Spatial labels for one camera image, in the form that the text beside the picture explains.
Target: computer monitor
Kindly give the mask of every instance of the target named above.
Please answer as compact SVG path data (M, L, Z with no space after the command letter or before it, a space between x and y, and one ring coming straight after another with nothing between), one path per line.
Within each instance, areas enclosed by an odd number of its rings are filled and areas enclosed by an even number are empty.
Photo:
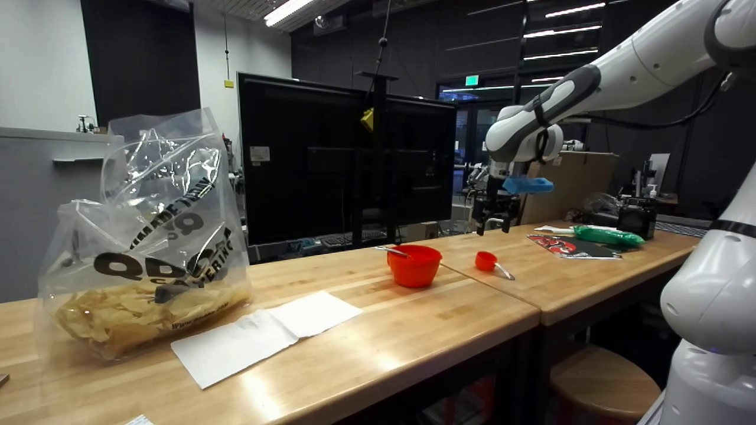
M452 216L455 110L387 97L377 138L370 93L247 73L240 106L250 247Z

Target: cable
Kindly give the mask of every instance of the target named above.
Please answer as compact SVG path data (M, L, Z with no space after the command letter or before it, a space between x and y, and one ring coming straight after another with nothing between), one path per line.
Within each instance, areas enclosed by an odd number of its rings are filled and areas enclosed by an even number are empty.
M383 34L378 39L377 77L381 73L383 54L387 50L387 26L390 26L390 21L393 21L393 0L386 0L386 19L383 19Z
M611 117L581 117L581 119L592 119L595 124L607 124L607 125L620 125L620 127L633 127L633 130L661 130L661 127L681 127L692 124L696 119L705 117L713 105L717 97L720 93L720 86L728 80L731 73L724 73L717 86L711 87L711 93L707 96L707 100L692 110L689 117L679 119L679 122L670 122L670 124L633 124L633 122L620 122L620 119L611 119Z
M222 53L227 59L227 80L233 80L229 16L227 14L222 14Z

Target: ceiling light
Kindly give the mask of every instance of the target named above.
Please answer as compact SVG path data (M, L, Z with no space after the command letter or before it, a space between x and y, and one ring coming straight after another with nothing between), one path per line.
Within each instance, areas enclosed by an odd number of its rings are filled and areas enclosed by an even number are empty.
M556 53L556 54L533 54L522 57L522 62L544 62L544 59L559 59L559 57L585 57L585 54L599 54L599 50L572 50L572 53Z
M560 84L564 80L563 77L546 77L546 78L533 78L529 84Z
M305 5L309 5L312 0L289 0L283 2L280 11L270 13L264 16L264 26L277 26L280 21L283 21L289 14L303 11Z
M592 2L592 5L585 5L585 7L549 13L546 19L579 14L579 13L588 13L588 11L602 11L602 7L606 7L606 2Z
M600 26L579 26L579 28L549 28L549 31L535 31L535 34L526 34L522 39L556 39L556 37L567 37L567 34L592 34L592 31L600 31Z

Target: ceiling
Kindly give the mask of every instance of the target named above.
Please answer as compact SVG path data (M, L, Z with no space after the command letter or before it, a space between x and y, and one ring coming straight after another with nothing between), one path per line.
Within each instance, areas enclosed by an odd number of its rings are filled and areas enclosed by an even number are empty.
M283 5L283 0L191 0L196 5L208 5L220 13L227 13L229 16L240 16L247 21L264 25L264 14ZM346 5L351 0L312 0L289 19L283 19L277 28L280 31L298 31L301 26L309 25L320 14L329 14L331 11Z

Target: stool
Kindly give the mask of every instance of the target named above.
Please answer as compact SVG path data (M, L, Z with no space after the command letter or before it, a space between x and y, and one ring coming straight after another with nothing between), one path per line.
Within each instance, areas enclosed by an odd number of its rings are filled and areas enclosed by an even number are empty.
M572 413L585 411L600 425L638 423L661 394L658 382L629 360L581 346L550 369L559 394L559 425L572 425Z

